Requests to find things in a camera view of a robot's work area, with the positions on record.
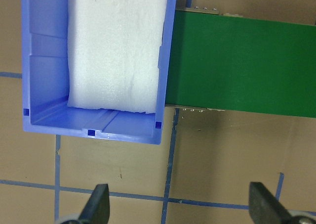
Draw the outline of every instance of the green surface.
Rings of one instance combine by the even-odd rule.
[[[176,11],[166,103],[316,117],[316,27]]]

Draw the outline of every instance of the blue bin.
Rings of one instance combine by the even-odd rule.
[[[23,128],[160,144],[176,0],[167,0],[155,114],[67,107],[68,0],[22,0]]]

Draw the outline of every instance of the green conveyor belt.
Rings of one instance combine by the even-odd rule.
[[[176,11],[166,103],[316,117],[316,27]]]

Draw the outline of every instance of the black object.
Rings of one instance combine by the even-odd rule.
[[[69,220],[62,224],[107,224],[109,217],[109,187],[107,184],[98,184],[78,220]]]
[[[260,182],[250,183],[249,214],[255,224],[316,224],[309,217],[291,216]]]

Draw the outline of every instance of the white foam sheet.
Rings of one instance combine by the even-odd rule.
[[[154,113],[167,0],[68,0],[68,106]]]

